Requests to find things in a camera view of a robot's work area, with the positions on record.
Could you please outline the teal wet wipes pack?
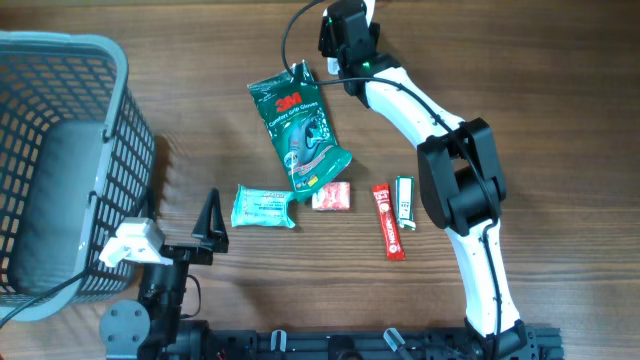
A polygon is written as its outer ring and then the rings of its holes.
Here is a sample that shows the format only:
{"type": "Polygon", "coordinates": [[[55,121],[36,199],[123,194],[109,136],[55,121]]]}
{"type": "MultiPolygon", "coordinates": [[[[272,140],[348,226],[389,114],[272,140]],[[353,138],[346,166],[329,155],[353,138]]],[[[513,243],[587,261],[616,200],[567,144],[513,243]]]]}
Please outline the teal wet wipes pack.
{"type": "Polygon", "coordinates": [[[231,213],[232,226],[295,228],[296,223],[288,214],[289,203],[293,200],[293,192],[239,185],[231,213]]]}

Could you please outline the green 3M gloves bag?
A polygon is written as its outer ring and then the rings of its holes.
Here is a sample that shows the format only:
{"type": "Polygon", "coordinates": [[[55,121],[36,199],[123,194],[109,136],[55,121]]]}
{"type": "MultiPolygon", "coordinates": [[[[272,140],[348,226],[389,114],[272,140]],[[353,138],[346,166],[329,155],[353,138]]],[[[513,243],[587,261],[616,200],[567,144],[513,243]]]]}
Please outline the green 3M gloves bag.
{"type": "Polygon", "coordinates": [[[247,86],[299,202],[306,202],[352,161],[334,134],[306,62],[247,86]]]}

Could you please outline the small red snack box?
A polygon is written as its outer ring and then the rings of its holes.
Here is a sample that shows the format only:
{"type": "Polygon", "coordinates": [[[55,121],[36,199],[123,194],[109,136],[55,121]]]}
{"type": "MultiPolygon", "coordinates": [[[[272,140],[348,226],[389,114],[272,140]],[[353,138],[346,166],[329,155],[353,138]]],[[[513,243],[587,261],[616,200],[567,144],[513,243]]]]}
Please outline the small red snack box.
{"type": "Polygon", "coordinates": [[[349,182],[330,182],[312,196],[312,209],[316,211],[346,211],[351,206],[349,182]]]}

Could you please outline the green battery pack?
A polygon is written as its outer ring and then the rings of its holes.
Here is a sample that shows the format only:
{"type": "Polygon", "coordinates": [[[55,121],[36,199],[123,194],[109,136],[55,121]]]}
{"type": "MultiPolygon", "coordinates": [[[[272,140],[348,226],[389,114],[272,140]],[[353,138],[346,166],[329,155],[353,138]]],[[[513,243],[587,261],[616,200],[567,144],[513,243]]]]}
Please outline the green battery pack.
{"type": "Polygon", "coordinates": [[[413,216],[414,178],[412,176],[398,176],[395,186],[398,226],[402,229],[415,230],[416,223],[413,216]]]}

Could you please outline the red coffee stick sachet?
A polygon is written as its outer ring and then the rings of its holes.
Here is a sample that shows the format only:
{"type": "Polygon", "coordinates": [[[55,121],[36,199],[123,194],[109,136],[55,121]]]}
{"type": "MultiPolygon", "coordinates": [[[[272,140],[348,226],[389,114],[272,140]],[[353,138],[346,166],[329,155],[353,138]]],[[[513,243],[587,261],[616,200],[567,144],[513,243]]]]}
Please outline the red coffee stick sachet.
{"type": "Polygon", "coordinates": [[[381,231],[384,236],[386,257],[391,261],[406,259],[396,225],[396,218],[391,202],[390,186],[388,183],[372,186],[372,193],[376,202],[381,231]]]}

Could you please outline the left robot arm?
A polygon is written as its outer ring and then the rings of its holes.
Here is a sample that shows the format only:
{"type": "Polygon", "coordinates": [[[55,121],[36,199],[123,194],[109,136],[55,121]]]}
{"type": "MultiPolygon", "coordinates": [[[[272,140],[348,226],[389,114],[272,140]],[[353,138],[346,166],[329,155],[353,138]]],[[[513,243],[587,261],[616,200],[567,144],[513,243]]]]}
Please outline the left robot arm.
{"type": "Polygon", "coordinates": [[[209,324],[182,312],[192,265],[210,266],[226,253],[229,238],[219,191],[211,189],[192,231],[197,244],[165,245],[168,265],[143,266],[138,296],[120,300],[101,318],[100,336],[108,359],[214,359],[209,324]]]}

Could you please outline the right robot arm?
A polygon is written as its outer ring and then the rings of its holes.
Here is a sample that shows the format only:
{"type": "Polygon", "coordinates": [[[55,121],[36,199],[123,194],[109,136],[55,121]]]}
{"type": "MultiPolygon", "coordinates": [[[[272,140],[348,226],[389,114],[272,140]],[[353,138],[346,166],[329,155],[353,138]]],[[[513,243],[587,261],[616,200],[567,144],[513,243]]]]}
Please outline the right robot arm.
{"type": "Polygon", "coordinates": [[[337,1],[323,15],[319,49],[335,62],[346,92],[389,120],[415,147],[418,188],[431,221],[454,249],[466,296],[468,353],[476,359],[537,359],[535,332],[510,295],[500,248],[506,183],[494,136],[416,87],[391,55],[378,51],[372,1],[337,1]]]}

